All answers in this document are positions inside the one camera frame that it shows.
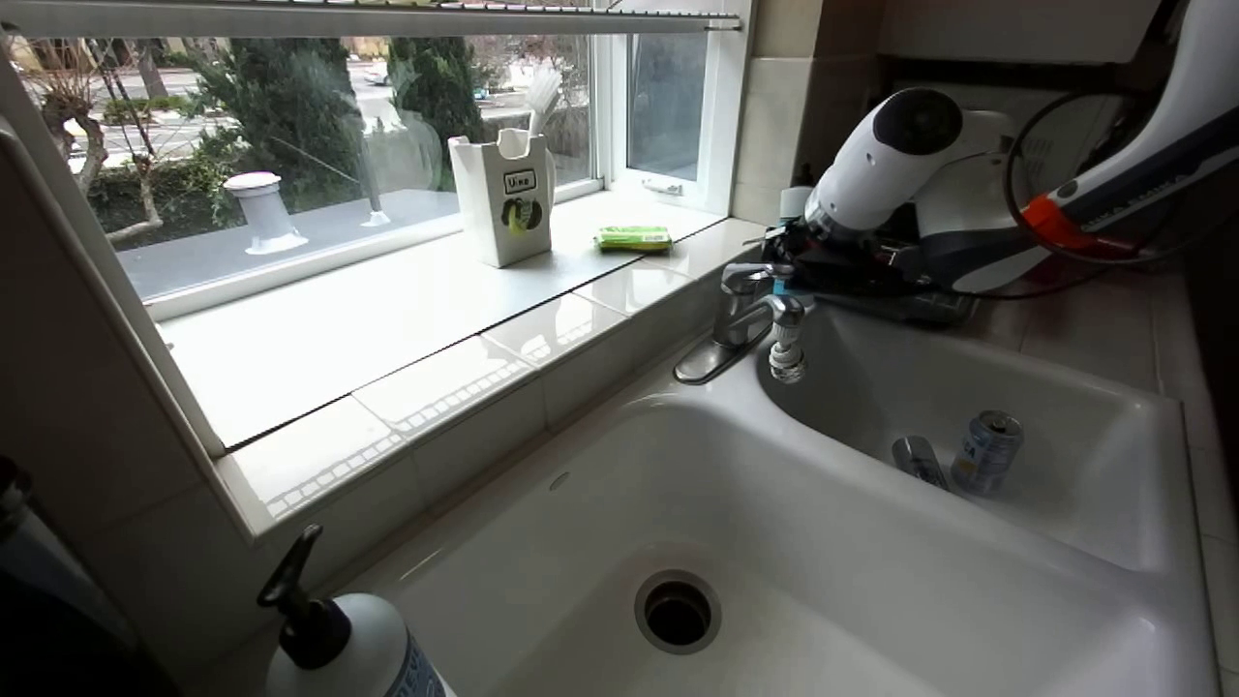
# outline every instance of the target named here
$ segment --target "drain strainer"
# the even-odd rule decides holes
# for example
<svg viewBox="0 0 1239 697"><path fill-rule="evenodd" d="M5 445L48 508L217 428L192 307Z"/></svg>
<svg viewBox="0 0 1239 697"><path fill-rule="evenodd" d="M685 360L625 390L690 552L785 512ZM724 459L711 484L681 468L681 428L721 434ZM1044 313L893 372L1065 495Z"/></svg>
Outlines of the drain strainer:
<svg viewBox="0 0 1239 697"><path fill-rule="evenodd" d="M654 648L692 656L716 634L721 609L702 578L665 570L635 592L635 625Z"/></svg>

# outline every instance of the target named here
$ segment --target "window sill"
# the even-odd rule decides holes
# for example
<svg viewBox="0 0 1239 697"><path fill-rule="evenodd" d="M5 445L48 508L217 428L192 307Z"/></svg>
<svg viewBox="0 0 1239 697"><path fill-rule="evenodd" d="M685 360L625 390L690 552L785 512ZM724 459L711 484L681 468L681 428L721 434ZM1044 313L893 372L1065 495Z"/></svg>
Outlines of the window sill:
<svg viewBox="0 0 1239 697"><path fill-rule="evenodd" d="M599 254L594 230L659 221L671 254ZM250 535L538 374L742 253L755 226L586 199L554 217L554 254L492 271L436 240L163 326L232 445L217 459Z"/></svg>

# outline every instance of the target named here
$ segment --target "sponge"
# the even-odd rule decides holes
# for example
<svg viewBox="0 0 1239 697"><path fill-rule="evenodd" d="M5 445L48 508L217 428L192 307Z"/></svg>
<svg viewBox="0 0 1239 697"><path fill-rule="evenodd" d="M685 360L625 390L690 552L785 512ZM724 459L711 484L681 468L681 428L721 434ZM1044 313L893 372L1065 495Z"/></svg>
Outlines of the sponge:
<svg viewBox="0 0 1239 697"><path fill-rule="evenodd" d="M671 231L662 226L609 226L594 236L599 253L639 253L639 254L665 254Z"/></svg>

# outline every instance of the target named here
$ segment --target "soap dispenser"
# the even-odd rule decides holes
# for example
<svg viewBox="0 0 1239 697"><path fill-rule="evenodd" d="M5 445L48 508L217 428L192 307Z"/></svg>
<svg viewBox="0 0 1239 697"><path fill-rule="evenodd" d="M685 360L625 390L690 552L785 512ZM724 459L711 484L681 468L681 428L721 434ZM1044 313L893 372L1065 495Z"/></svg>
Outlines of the soap dispenser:
<svg viewBox="0 0 1239 697"><path fill-rule="evenodd" d="M320 526L307 526L261 592L261 609L284 617L266 697L454 697L382 596L303 592L316 535Z"/></svg>

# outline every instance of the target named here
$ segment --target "double sink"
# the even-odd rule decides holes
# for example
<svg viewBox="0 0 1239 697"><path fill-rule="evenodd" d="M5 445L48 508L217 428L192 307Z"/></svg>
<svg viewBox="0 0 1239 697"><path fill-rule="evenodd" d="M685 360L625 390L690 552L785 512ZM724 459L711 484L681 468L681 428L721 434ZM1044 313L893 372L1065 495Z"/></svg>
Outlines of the double sink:
<svg viewBox="0 0 1239 697"><path fill-rule="evenodd" d="M645 374L382 570L458 693L1207 697L1178 401L821 311L810 372ZM929 489L1001 410L995 495Z"/></svg>

